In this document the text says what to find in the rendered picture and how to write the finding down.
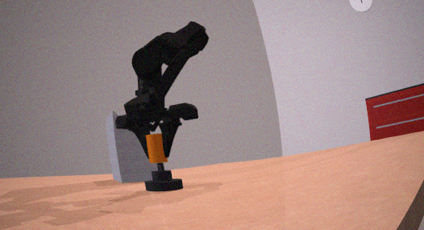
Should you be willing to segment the orange knob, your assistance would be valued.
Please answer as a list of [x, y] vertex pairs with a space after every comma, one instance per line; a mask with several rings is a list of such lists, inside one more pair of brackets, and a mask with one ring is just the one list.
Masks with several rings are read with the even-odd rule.
[[150, 163], [168, 162], [164, 156], [162, 134], [146, 135]]

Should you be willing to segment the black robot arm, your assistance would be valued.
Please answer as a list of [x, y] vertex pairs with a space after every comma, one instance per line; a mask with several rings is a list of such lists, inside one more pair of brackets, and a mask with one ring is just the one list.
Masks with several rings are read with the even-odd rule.
[[[163, 83], [167, 94], [185, 62], [202, 51], [208, 39], [206, 28], [191, 21], [175, 33], [165, 32], [148, 42], [131, 59], [138, 86], [148, 82]], [[162, 75], [163, 64], [168, 67]], [[143, 119], [152, 111], [160, 112], [156, 88], [149, 89], [146, 94], [138, 90], [137, 97], [125, 103], [124, 109], [128, 120]]]

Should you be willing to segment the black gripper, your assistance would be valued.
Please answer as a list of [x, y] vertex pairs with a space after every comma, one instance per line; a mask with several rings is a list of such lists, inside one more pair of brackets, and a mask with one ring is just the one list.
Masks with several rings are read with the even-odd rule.
[[[162, 131], [163, 150], [164, 156], [169, 157], [170, 150], [174, 141], [174, 136], [179, 126], [182, 126], [181, 119], [190, 120], [198, 119], [197, 108], [188, 103], [180, 103], [171, 105], [169, 108], [164, 107], [164, 94], [166, 91], [163, 89], [163, 83], [159, 82], [148, 82], [139, 86], [138, 90], [142, 90], [144, 94], [149, 93], [149, 89], [156, 88], [156, 93], [160, 100], [160, 112], [151, 112], [143, 119], [127, 119], [127, 115], [120, 115], [116, 118], [116, 128], [128, 129], [134, 132], [144, 152], [148, 155], [147, 138], [146, 135], [150, 135], [150, 128], [144, 126], [145, 123], [163, 121], [158, 123], [160, 130]], [[135, 90], [135, 96], [137, 96], [138, 90]], [[148, 117], [150, 116], [150, 117]]]

